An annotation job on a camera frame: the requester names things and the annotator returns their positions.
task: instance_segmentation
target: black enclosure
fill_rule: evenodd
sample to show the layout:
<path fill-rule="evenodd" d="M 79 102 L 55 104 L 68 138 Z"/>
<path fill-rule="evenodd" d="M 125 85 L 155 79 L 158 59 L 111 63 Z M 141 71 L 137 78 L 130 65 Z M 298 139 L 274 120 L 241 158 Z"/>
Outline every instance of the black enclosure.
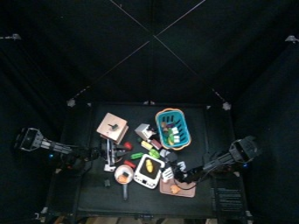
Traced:
<path fill-rule="evenodd" d="M 122 102 L 231 105 L 235 137 L 263 149 L 249 210 L 298 223 L 298 15 L 297 0 L 2 1 L 0 222 L 31 222 L 51 186 L 48 151 L 14 149 L 20 128 L 60 141 L 68 110 Z"/>

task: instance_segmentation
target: basket handle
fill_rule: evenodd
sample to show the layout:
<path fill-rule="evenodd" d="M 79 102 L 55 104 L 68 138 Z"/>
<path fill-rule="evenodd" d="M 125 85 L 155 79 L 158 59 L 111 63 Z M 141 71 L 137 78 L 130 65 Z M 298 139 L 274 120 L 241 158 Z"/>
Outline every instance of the basket handle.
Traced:
<path fill-rule="evenodd" d="M 178 108 L 166 108 L 165 110 L 161 111 L 161 113 L 169 111 L 169 110 L 179 110 Z"/>
<path fill-rule="evenodd" d="M 173 148 L 175 151 L 179 151 L 181 149 L 183 149 L 185 147 L 187 147 L 190 144 L 191 144 L 191 142 L 193 142 L 193 138 L 190 137 L 190 139 L 191 139 L 191 141 L 186 144 L 186 145 L 183 145 L 182 147 L 179 147 L 179 148 Z"/>

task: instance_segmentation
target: black wall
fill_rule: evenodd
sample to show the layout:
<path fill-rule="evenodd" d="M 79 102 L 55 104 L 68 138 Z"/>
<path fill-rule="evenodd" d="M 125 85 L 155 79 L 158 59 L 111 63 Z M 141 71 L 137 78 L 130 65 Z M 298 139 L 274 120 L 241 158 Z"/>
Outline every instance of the black wall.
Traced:
<path fill-rule="evenodd" d="M 235 131 L 257 136 L 263 155 L 251 164 L 249 204 L 269 223 L 299 221 L 299 45 L 290 45 L 237 101 Z"/>

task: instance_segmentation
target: red object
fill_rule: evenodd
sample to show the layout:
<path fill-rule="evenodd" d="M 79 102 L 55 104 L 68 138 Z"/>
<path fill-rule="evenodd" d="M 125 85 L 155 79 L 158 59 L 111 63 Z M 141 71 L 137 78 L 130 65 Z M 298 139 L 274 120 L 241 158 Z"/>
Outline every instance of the red object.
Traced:
<path fill-rule="evenodd" d="M 126 142 L 126 143 L 125 143 L 125 146 L 126 146 L 130 150 L 134 149 L 134 145 L 133 145 L 130 142 Z"/>
<path fill-rule="evenodd" d="M 137 168 L 137 165 L 134 163 L 131 163 L 129 160 L 125 161 L 125 164 L 131 166 L 134 169 Z"/>
<path fill-rule="evenodd" d="M 159 143 L 155 139 L 151 141 L 151 145 L 153 145 L 158 150 L 161 150 L 161 149 L 163 148 L 163 146 L 161 145 L 161 143 Z"/>

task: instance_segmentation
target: blue basket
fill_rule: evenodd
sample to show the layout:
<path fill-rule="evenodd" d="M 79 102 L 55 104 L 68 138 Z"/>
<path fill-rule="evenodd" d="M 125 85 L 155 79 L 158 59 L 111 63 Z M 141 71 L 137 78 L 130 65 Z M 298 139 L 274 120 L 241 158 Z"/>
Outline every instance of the blue basket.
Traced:
<path fill-rule="evenodd" d="M 161 111 L 155 115 L 155 122 L 159 129 L 159 135 L 162 139 L 162 145 L 166 149 L 174 149 L 179 151 L 191 143 L 191 135 L 187 128 L 187 123 L 185 121 L 185 115 L 183 112 L 178 108 L 167 108 L 163 111 Z M 170 143 L 167 138 L 165 137 L 165 128 L 163 125 L 173 126 L 174 128 L 178 128 L 179 133 L 175 134 L 181 138 L 179 143 Z"/>

